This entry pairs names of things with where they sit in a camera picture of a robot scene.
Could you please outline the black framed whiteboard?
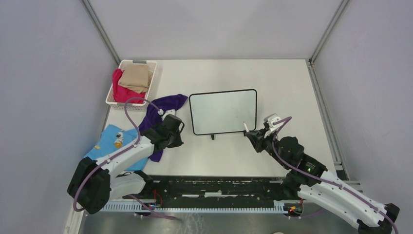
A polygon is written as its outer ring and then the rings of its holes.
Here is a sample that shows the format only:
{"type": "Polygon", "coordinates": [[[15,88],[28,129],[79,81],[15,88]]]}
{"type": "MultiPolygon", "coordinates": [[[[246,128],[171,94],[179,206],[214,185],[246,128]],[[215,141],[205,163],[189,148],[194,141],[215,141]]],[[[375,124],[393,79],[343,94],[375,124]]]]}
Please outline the black framed whiteboard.
{"type": "Polygon", "coordinates": [[[196,136],[241,133],[257,127],[255,89],[191,94],[188,98],[192,131],[196,136]]]}

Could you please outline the white marker pen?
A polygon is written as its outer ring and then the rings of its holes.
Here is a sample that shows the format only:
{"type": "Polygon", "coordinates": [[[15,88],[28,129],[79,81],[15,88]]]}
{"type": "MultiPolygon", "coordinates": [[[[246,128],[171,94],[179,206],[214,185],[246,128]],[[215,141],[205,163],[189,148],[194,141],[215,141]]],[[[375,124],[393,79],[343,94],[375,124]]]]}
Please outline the white marker pen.
{"type": "Polygon", "coordinates": [[[243,124],[244,124],[244,128],[245,128],[246,133],[250,132],[245,121],[243,122],[243,124]]]}

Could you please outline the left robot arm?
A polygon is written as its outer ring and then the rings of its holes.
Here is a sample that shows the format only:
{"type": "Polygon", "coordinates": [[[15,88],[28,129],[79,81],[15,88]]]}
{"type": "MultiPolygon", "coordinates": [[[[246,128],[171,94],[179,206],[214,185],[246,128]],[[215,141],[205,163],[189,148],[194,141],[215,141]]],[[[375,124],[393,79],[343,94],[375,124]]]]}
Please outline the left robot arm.
{"type": "Polygon", "coordinates": [[[142,171],[120,174],[134,163],[153,153],[183,144],[184,123],[175,115],[166,115],[160,124],[144,130],[137,139],[99,159],[83,158],[74,172],[67,193],[73,198],[73,209],[95,214],[113,199],[127,195],[148,198],[153,185],[142,171]]]}

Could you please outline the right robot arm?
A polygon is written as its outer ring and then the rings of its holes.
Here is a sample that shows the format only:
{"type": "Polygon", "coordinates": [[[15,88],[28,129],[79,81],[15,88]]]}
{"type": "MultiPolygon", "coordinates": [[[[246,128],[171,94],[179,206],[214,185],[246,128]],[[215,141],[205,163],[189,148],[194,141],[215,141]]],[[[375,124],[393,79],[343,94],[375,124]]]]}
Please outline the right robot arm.
{"type": "Polygon", "coordinates": [[[334,213],[359,234],[398,233],[395,221],[400,209],[392,204],[382,204],[354,189],[325,165],[304,152],[296,137],[277,138],[276,133],[266,135],[265,128],[244,131],[254,150],[267,152],[287,169],[281,183],[278,199],[303,199],[334,213]]]}

